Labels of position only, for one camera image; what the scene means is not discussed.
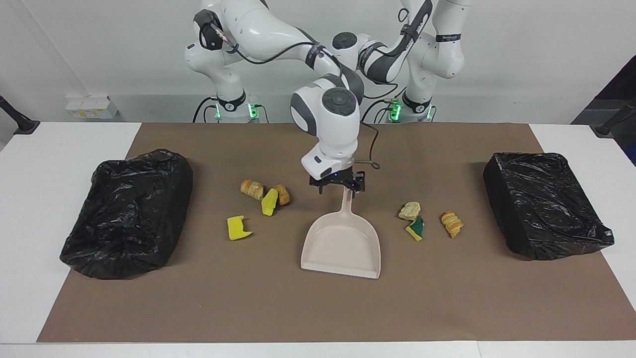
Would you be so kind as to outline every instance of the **dustpan handle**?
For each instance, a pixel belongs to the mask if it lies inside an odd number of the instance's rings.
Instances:
[[[351,212],[351,202],[353,201],[353,197],[354,197],[354,192],[345,187],[345,190],[342,193],[342,206],[340,208],[341,212],[343,211]]]

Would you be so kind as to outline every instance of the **dustpan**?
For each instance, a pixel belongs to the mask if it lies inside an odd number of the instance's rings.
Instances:
[[[365,278],[380,277],[380,240],[373,226],[353,214],[353,192],[345,188],[342,208],[319,217],[309,229],[300,267]]]

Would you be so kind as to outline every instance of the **yellow sponge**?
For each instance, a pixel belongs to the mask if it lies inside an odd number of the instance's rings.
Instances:
[[[267,195],[261,201],[261,209],[263,210],[263,214],[267,216],[272,216],[274,214],[274,209],[276,209],[276,202],[278,201],[278,191],[276,189],[270,189],[267,192]]]
[[[243,215],[239,217],[231,217],[228,219],[228,233],[230,240],[246,238],[252,234],[252,231],[243,231]]]

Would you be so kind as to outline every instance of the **black garbage bag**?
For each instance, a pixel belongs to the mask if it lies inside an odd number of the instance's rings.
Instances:
[[[99,164],[60,260],[82,275],[130,278],[164,267],[192,193],[188,161],[166,149]]]
[[[513,252],[554,260],[614,244],[562,155],[496,153],[483,177]]]

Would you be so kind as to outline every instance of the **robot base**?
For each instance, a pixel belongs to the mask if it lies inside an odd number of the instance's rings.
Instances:
[[[436,112],[437,108],[435,106],[429,106],[423,113],[414,113],[409,107],[402,105],[397,118],[395,118],[395,111],[387,111],[382,122],[386,124],[432,122]]]
[[[247,95],[247,99],[232,111],[227,110],[223,106],[217,104],[217,110],[214,112],[214,118],[209,122],[219,123],[260,123],[258,109],[254,106],[256,97]]]

